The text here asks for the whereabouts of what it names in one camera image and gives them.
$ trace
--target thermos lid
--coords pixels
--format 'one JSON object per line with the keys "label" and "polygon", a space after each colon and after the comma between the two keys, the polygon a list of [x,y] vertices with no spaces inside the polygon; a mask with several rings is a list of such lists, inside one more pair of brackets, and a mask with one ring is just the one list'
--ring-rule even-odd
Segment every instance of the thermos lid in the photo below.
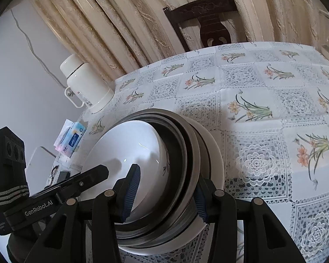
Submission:
{"label": "thermos lid", "polygon": [[60,69],[66,78],[68,78],[83,63],[84,62],[78,57],[78,55],[72,54],[62,62]]}

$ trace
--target thermos handle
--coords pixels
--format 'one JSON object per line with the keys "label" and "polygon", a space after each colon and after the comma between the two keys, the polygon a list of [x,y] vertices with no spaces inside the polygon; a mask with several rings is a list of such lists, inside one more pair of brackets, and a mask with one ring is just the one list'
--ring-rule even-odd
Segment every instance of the thermos handle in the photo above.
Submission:
{"label": "thermos handle", "polygon": [[84,102],[83,102],[83,101],[82,101],[82,105],[81,105],[81,106],[77,106],[77,105],[72,101],[72,99],[71,99],[70,97],[67,96],[67,90],[68,90],[68,89],[71,89],[71,87],[68,86],[68,87],[65,89],[65,91],[64,91],[64,95],[66,96],[66,98],[69,99],[69,100],[71,101],[71,103],[74,104],[74,106],[75,106],[76,108],[79,109],[79,108],[83,107],[83,106],[84,106]]}

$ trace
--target screw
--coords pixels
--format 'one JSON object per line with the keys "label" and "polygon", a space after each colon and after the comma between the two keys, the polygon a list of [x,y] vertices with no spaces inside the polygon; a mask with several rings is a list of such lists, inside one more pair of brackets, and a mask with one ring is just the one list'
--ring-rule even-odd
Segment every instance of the screw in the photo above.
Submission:
{"label": "screw", "polygon": [[223,197],[224,196],[224,191],[223,190],[215,190],[214,194],[217,197]]}
{"label": "screw", "polygon": [[104,193],[106,197],[112,197],[114,194],[115,194],[114,190],[106,190]]}
{"label": "screw", "polygon": [[263,204],[263,200],[261,198],[255,198],[253,201],[256,205],[262,205]]}
{"label": "screw", "polygon": [[67,200],[67,205],[74,205],[76,203],[76,199],[70,198]]}

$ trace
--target black cord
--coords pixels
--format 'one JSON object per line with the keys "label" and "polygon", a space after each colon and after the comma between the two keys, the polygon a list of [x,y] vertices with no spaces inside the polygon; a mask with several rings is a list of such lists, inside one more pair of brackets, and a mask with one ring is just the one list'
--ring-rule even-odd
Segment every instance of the black cord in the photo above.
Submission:
{"label": "black cord", "polygon": [[55,172],[55,174],[53,174],[53,173],[54,173],[54,170],[57,170],[59,167],[60,167],[60,165],[56,165],[56,166],[51,170],[51,181],[50,181],[50,185],[49,185],[49,186],[51,186],[51,184],[53,183],[53,180],[54,180],[54,177],[55,177],[55,174],[56,174],[56,172]]}

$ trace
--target chair backrest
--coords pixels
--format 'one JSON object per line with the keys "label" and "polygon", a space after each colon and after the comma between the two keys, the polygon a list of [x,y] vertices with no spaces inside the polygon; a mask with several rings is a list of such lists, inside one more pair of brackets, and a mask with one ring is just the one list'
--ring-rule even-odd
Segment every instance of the chair backrest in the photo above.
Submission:
{"label": "chair backrest", "polygon": [[220,22],[219,13],[237,11],[234,0],[196,0],[174,10],[163,8],[186,52],[190,49],[178,26],[178,23],[197,18],[201,28],[200,37],[204,47],[232,43],[227,28]]}

